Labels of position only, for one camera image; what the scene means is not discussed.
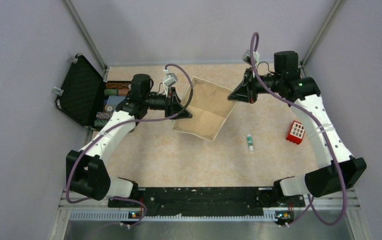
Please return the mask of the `beige letter paper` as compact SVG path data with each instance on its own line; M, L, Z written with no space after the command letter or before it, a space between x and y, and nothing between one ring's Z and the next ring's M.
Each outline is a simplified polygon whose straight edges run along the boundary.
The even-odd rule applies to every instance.
M192 118L174 120L171 130L214 142L238 102L228 100L230 88L196 76L191 81L193 97L187 111Z

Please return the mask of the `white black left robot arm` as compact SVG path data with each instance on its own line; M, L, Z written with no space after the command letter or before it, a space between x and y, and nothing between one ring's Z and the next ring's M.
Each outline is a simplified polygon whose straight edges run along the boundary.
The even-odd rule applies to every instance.
M106 169L107 160L122 139L138 123L145 122L144 116L149 110L164 111L162 120L191 118L187 111L190 102L181 104L174 84L178 78L174 73L165 71L162 86L164 93L152 92L153 80L147 74L136 74L131 81L130 90L125 99L117 105L111 118L88 144L79 151L72 150L66 157L66 199L70 192L83 195L84 200L100 201L106 197L120 197L128 207L137 204L139 193L134 183L124 178L111 177Z

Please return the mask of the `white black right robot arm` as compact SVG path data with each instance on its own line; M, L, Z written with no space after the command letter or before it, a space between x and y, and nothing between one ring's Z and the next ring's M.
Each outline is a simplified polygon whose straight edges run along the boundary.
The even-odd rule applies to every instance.
M321 197L352 188L366 170L363 158L355 158L338 136L323 106L321 92L311 77L302 77L298 54L281 51L274 54L273 73L256 75L254 68L245 70L242 82L228 100L255 103L267 88L288 101L298 117L313 148L318 169L306 174L277 180L273 184L272 200L285 206L292 196L310 194Z

